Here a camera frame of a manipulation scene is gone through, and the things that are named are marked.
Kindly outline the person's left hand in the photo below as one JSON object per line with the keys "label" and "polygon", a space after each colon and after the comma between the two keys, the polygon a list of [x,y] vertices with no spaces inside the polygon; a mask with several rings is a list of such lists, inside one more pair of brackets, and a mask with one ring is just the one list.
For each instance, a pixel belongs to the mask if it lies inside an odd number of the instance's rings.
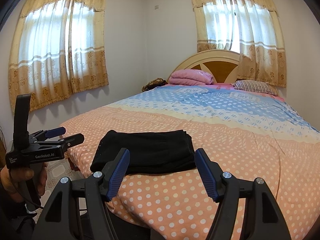
{"label": "person's left hand", "polygon": [[[42,163],[39,179],[36,183],[39,198],[41,198],[46,191],[46,168],[47,163]],[[18,191],[15,188],[18,187],[18,183],[32,179],[33,176],[34,171],[30,168],[25,167],[9,171],[9,169],[5,166],[1,169],[1,184],[3,185],[4,190],[15,202],[21,203],[23,202],[23,197],[18,193]]]}

